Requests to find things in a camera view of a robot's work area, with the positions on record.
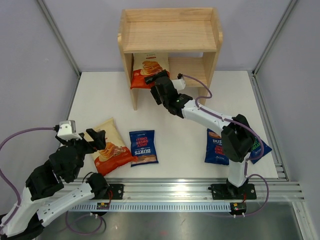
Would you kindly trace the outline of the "cassava chips bag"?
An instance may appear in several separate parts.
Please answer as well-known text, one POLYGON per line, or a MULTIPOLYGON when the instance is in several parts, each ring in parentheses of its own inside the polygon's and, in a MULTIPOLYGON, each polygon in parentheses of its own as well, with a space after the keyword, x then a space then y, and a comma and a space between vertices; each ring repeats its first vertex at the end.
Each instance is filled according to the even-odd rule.
POLYGON ((131 89, 149 89, 154 83, 146 84, 145 78, 166 70, 170 75, 169 54, 163 52, 135 53, 133 55, 131 89))
POLYGON ((113 118, 108 119, 93 129, 96 132, 105 131, 104 139, 106 147, 91 154, 94 165, 100 174, 105 176, 127 163, 138 160, 126 147, 113 118))

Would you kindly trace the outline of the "blue Burts chilli bag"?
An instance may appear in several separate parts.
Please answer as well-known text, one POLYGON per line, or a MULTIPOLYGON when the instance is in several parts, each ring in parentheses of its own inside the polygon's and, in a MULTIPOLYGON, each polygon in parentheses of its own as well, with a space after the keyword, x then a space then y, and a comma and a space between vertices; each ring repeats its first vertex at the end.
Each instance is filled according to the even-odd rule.
POLYGON ((223 152, 221 137, 210 129, 207 129, 207 142, 204 162, 224 166, 229 165, 229 159, 223 152))
POLYGON ((131 167, 159 163, 154 130, 131 131, 129 137, 130 150, 132 156, 135 157, 135 160, 131 162, 131 167))

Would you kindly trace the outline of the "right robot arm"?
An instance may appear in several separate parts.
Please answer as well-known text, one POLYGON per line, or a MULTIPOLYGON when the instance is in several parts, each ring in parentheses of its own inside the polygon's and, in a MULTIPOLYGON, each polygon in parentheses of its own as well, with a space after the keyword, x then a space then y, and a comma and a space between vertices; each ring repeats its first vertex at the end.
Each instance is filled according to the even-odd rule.
POLYGON ((211 110, 199 103, 199 99, 179 93, 184 89, 185 74, 178 74, 176 80, 170 80, 166 70, 145 77, 145 83, 158 105, 163 105, 172 115, 194 121, 212 130, 221 138, 222 151, 229 161, 229 173, 226 183, 219 191, 223 197, 239 198, 248 185, 248 162, 258 139, 250 128, 245 116, 231 117, 211 110))

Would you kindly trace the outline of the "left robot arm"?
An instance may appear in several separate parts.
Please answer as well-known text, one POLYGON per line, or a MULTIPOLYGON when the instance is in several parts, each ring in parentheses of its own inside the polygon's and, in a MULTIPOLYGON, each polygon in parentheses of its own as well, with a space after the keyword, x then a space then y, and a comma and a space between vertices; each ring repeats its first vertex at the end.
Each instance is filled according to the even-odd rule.
POLYGON ((110 185, 100 173, 92 173, 75 190, 50 204, 45 204, 56 192, 64 188, 64 183, 74 182, 84 166, 85 156, 106 148, 105 130, 86 130, 70 140, 56 135, 63 145, 36 167, 25 182, 22 193, 2 173, 1 178, 13 189, 17 201, 13 208, 0 217, 0 238, 2 240, 32 240, 38 237, 53 220, 74 206, 86 200, 102 199, 110 185))

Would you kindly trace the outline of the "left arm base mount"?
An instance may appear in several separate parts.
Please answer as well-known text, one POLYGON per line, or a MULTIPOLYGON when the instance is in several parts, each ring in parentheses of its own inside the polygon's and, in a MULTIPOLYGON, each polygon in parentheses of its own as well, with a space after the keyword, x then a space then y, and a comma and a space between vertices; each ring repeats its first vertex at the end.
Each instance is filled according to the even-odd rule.
POLYGON ((124 195, 124 187, 125 186, 120 183, 111 183, 100 200, 108 201, 109 198, 111 198, 111 200, 122 200, 124 195))

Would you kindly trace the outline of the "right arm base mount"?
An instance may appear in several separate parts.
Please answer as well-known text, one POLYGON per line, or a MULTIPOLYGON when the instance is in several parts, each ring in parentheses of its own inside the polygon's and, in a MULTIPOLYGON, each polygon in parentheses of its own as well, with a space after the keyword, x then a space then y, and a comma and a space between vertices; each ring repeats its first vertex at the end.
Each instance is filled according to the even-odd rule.
POLYGON ((257 194, 255 185, 245 183, 240 187, 226 183, 211 184, 208 187, 213 200, 256 200, 257 194))

